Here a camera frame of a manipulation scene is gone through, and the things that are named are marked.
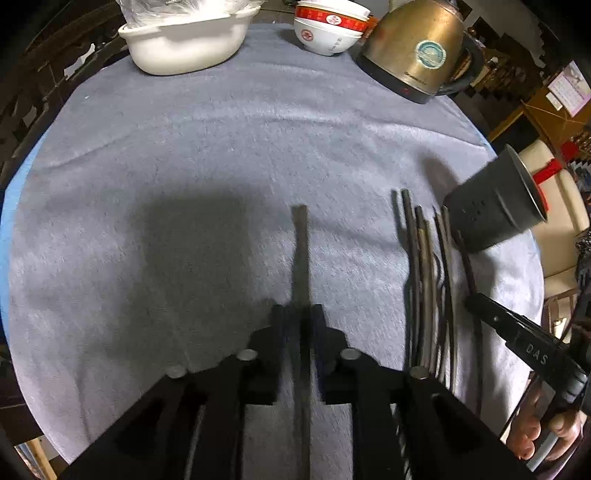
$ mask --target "kettle label sticker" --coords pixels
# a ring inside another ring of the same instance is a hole
[[[326,17],[326,22],[331,25],[338,25],[342,22],[342,20],[338,15],[329,15]]]
[[[431,40],[423,40],[419,42],[415,48],[417,60],[423,64],[425,68],[436,70],[441,68],[447,58],[447,52],[439,43]]]

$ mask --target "stacked bowls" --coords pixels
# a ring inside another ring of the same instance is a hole
[[[306,49],[331,56],[353,46],[368,27],[369,9],[349,0],[305,0],[295,8],[294,30]]]

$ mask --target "cream chair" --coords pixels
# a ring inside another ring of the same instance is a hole
[[[541,140],[536,140],[519,156],[530,173],[541,170],[554,158]],[[589,227],[589,216],[570,173],[562,170],[540,185],[550,207],[548,221],[532,229],[541,254],[545,297],[554,297],[577,288],[576,237]]]

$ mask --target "white casserole dish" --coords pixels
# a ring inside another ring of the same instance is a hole
[[[175,75],[221,63],[242,45],[248,25],[261,9],[246,7],[233,15],[173,25],[119,29],[135,64],[152,75]]]

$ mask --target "table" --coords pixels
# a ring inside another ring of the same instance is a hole
[[[493,157],[448,98],[416,105],[349,53],[302,49],[253,25],[227,62],[154,77],[123,59],[74,91],[14,214],[5,330],[41,428],[74,459],[174,364],[243,348],[290,299],[292,205],[310,212],[311,292],[350,344],[400,368],[408,260],[392,190],[432,206]],[[543,275],[525,233],[472,259],[480,289],[540,318]],[[461,308],[459,394],[475,402],[472,319]],[[484,421],[500,430],[528,369],[485,329]],[[248,409],[245,478],[295,478],[289,366],[277,405]],[[348,412],[312,409],[313,476],[350,473]]]

